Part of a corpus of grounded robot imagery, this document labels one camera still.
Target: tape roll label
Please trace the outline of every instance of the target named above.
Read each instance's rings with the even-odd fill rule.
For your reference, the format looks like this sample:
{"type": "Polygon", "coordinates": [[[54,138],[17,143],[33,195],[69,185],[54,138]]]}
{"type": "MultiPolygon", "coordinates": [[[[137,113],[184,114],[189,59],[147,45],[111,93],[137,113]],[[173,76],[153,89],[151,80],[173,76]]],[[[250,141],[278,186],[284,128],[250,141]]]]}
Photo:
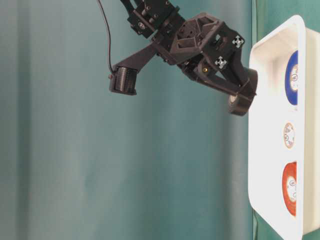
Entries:
{"type": "Polygon", "coordinates": [[[294,126],[291,123],[287,123],[284,127],[283,139],[284,139],[284,144],[288,149],[291,149],[294,146],[295,137],[296,137],[296,133],[295,133],[294,126]]]}
{"type": "Polygon", "coordinates": [[[299,75],[298,75],[298,64],[296,64],[290,74],[290,87],[292,91],[297,92],[298,91],[298,80],[299,80],[299,75]]]}
{"type": "Polygon", "coordinates": [[[293,176],[289,176],[286,180],[286,191],[289,196],[289,200],[293,203],[297,201],[297,182],[293,176]]]}

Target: robotic arm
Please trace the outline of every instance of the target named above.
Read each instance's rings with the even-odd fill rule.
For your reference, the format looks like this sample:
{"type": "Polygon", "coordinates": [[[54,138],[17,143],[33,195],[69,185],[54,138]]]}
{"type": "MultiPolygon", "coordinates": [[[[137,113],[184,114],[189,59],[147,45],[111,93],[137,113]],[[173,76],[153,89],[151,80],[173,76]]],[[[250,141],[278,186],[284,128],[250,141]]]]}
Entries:
{"type": "Polygon", "coordinates": [[[151,44],[112,66],[110,91],[136,95],[136,79],[141,69],[158,55],[169,65],[177,65],[191,80],[230,95],[229,112],[245,115],[256,95],[258,74],[241,63],[244,38],[227,25],[201,13],[189,20],[168,0],[121,0],[131,28],[151,44]]]}

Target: roll of tape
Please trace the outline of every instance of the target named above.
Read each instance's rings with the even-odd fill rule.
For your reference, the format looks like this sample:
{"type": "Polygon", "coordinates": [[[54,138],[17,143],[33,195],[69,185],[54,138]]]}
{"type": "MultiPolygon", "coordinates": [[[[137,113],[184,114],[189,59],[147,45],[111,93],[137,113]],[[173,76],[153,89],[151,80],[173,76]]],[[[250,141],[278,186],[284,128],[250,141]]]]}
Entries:
{"type": "Polygon", "coordinates": [[[288,149],[291,149],[295,144],[295,129],[294,126],[289,122],[285,125],[283,130],[284,144],[288,149]]]}
{"type": "Polygon", "coordinates": [[[286,97],[292,105],[298,104],[298,66],[298,51],[295,51],[290,57],[285,71],[285,93],[286,97]]]}
{"type": "Polygon", "coordinates": [[[282,175],[282,193],[289,213],[296,216],[297,202],[297,163],[292,162],[285,166],[282,175]]]}

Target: green backdrop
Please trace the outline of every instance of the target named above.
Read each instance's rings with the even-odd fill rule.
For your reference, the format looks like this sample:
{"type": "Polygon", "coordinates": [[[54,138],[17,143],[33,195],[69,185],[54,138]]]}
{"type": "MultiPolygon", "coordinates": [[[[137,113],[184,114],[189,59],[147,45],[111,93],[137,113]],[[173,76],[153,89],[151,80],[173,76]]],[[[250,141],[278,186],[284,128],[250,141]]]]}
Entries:
{"type": "MultiPolygon", "coordinates": [[[[319,0],[254,0],[252,10],[253,43],[272,32],[293,15],[302,16],[307,28],[320,32],[319,0]]],[[[256,214],[255,223],[254,231],[257,240],[282,239],[258,214],[256,214]]],[[[303,239],[320,239],[320,230],[307,234],[303,239]]]]}
{"type": "MultiPolygon", "coordinates": [[[[172,0],[251,49],[249,0],[172,0]]],[[[115,63],[145,46],[103,0],[115,63]]],[[[109,92],[95,0],[0,0],[0,238],[247,240],[247,118],[155,58],[138,96],[109,92]]]]}

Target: white tray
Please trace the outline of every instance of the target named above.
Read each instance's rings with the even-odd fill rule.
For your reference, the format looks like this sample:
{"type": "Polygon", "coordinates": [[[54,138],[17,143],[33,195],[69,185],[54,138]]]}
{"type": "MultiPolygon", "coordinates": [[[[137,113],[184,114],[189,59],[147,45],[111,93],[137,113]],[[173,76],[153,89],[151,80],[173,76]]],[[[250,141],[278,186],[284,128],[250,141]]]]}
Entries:
{"type": "Polygon", "coordinates": [[[254,45],[250,68],[258,72],[257,96],[249,111],[250,203],[282,238],[300,240],[320,228],[320,34],[295,15],[254,45]],[[298,70],[289,71],[291,83],[298,83],[294,105],[285,78],[296,51],[298,70]],[[287,124],[294,135],[284,132],[287,124]],[[284,176],[290,163],[292,168],[296,164],[293,178],[284,176]]]}

